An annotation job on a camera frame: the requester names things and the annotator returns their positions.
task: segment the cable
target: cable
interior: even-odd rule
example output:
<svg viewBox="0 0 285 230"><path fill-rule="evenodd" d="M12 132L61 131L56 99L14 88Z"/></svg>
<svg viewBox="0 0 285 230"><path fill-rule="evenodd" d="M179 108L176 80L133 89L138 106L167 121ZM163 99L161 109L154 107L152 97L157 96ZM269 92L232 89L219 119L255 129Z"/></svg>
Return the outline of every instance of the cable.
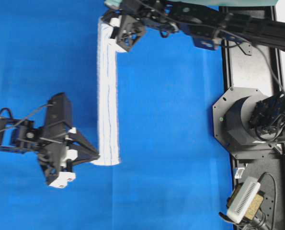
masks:
<svg viewBox="0 0 285 230"><path fill-rule="evenodd" d="M9 115L9 118L10 118L10 119L13 119L11 110L10 110L9 108L2 108L2 109L0 110L0 115L1 115L4 111L7 111L7 112L8 112L8 115Z"/></svg>
<svg viewBox="0 0 285 230"><path fill-rule="evenodd" d="M276 77L274 71L273 71L272 68L271 68L271 64L270 64L270 62L268 61L267 56L265 55L265 53L264 53L259 47L257 47L255 44L253 44L252 42L248 41L247 39L245 39L245 38L243 38L243 37L241 37L241 36L238 36L238 35L236 35L236 34L234 34L234 33L231 33L231 32L229 32L229 31L226 31L226 30L223 30L223 29L220 29L220 31L222 31L222 32L224 32L224 33L227 33L227 34L229 34L229 35L232 35L232 36L234 36L234 37L236 37L236 38L238 38L238 39L241 39L241 40L244 41L244 42L249 43L251 46L253 46L254 48L256 48L256 49L261 53L261 55L263 56L263 58L264 58L265 61L266 61L266 64L267 64L267 66L268 66L268 68L269 68L269 71L270 71L270 73L271 73L272 78L273 78L274 81L279 85L279 87L281 88L281 90L282 90L282 92L283 92L283 94L284 94L284 97L285 97L285 88L284 88L284 86L280 83L280 81L278 80L278 78Z"/></svg>
<svg viewBox="0 0 285 230"><path fill-rule="evenodd" d="M269 172L264 172L260 178L258 179L258 182L261 183L261 181L264 179L264 177L268 175L272 178L273 180L273 184L274 184L274 208L273 208L273 218L272 218L272 226L271 226L271 230L274 230L274 226L275 226L275 213L276 213L276 204L277 204L277 185L276 185L276 180L274 178L274 176L269 173Z"/></svg>
<svg viewBox="0 0 285 230"><path fill-rule="evenodd" d="M33 110L29 115L27 115L25 118L23 118L22 120L18 121L16 124L14 124L13 126L9 126L7 128L4 128L4 129L1 129L0 130L0 133L1 132L4 132L6 130L9 130L9 129L12 129L12 128L15 128L17 126L19 126L21 123L23 123L25 120L27 120L28 118L32 117L33 115L35 115L36 113L38 113L40 110L42 110L44 107L48 107L48 106L51 106L50 104L44 104L40 107L38 107L37 109Z"/></svg>
<svg viewBox="0 0 285 230"><path fill-rule="evenodd" d="M233 46L225 46L225 45L222 45L222 44L215 44L216 46L220 46L220 47L222 47L222 48L226 48L226 49L231 49L231 48L235 48L235 47L240 47L240 45L242 44L242 43L237 43L237 42L235 42L236 43L236 45L233 45Z"/></svg>
<svg viewBox="0 0 285 230"><path fill-rule="evenodd" d="M231 32L229 32L229 31L224 30L224 29L219 28L219 27L210 26L210 25L205 25L205 24L202 24L202 23L200 23L200 24L198 24L198 23L186 23L186 22L181 22L181 21L175 20L175 19L173 19L173 18L170 18L170 17L167 16L166 14L160 12L160 11L157 10L156 8L154 8L154 7L152 7L152 6L149 6L149 5L145 4L145 3L143 3L141 0L135 0L135 1L138 2L138 3L140 3L141 5L143 5L143 6L147 7L147 8L149 8L149 9L152 9L153 11L155 11L156 13L158 13L159 15L161 15L161 16L163 16L164 18L166 18L166 19L168 19L168 20L170 20L170 21L173 21L173 22L175 22L175 23L187 24L187 25L193 25L193 26L203 26L203 27L208 27L208 28L212 28L212 29L217 29L218 31L222 31L222 32L224 32L224 33L226 33L226 34L228 34L228 35L231 35L231 36L233 36L233 37L235 37L235 38L238 38L238 39L240 39L240 40L243 41L243 42L249 43L251 46L255 47L255 48L262 54L262 56L264 57L264 59L265 59L265 61L266 61L266 63L267 63L267 66L268 66L268 68L269 68L269 70L270 70L270 73L271 73L272 78L273 78L274 81L280 86L282 92L284 93L284 97L285 97L285 88L283 87L283 85L280 83L280 81L279 81L278 78L276 77L275 73L273 72L273 70L272 70L272 68L271 68L271 65L270 65L270 63L268 62L268 59L267 59L265 53L264 53L259 47L257 47L255 44L253 44L252 42L248 41L247 39L245 39L245 38L243 38L243 37L241 37L241 36L239 36L239 35L237 35L237 34L231 33Z"/></svg>

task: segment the blue cloth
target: blue cloth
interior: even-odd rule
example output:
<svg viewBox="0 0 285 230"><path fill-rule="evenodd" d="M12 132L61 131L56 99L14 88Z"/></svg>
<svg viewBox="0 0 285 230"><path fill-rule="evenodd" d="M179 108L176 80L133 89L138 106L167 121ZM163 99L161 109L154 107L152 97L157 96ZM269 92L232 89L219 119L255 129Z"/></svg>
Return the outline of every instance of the blue cloth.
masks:
<svg viewBox="0 0 285 230"><path fill-rule="evenodd" d="M66 92L74 124L97 145L98 0L0 0L0 108L23 117ZM47 187L36 155L0 153L0 229L228 229L228 154L212 134L223 93L220 51L148 34L119 59L122 164L75 167ZM41 126L45 112L34 116Z"/></svg>

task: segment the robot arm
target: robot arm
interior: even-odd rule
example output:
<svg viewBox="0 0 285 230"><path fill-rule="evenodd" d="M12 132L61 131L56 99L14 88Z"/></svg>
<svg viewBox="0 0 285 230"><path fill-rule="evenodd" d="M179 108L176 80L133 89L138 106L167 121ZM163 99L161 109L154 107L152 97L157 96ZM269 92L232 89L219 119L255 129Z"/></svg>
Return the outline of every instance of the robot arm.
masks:
<svg viewBox="0 0 285 230"><path fill-rule="evenodd" d="M36 152L46 178L46 184L64 188L76 178L73 166L99 158L95 147L72 124L72 105L64 93L53 96L46 105L44 126L34 128L34 122L0 116L0 151ZM11 144L2 146L6 125L15 128Z"/></svg>
<svg viewBox="0 0 285 230"><path fill-rule="evenodd" d="M145 27L156 29L161 37L183 31L196 47L216 50L222 39L263 45L285 51L285 23L242 14L221 13L209 7L169 0L107 1L110 9L102 20L121 18L112 38L126 51L145 34Z"/></svg>

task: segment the folded towel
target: folded towel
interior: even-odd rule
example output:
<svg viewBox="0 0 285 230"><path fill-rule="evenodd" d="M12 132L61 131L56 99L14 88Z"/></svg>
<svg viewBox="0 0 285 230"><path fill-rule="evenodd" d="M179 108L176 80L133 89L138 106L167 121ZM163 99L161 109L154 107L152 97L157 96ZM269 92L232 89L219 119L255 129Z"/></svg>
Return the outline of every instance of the folded towel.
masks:
<svg viewBox="0 0 285 230"><path fill-rule="evenodd" d="M113 18L112 26L120 20ZM100 158L96 165L116 165L119 157L119 126L117 97L116 53L125 52L111 39L113 27L99 20L98 23L98 137Z"/></svg>

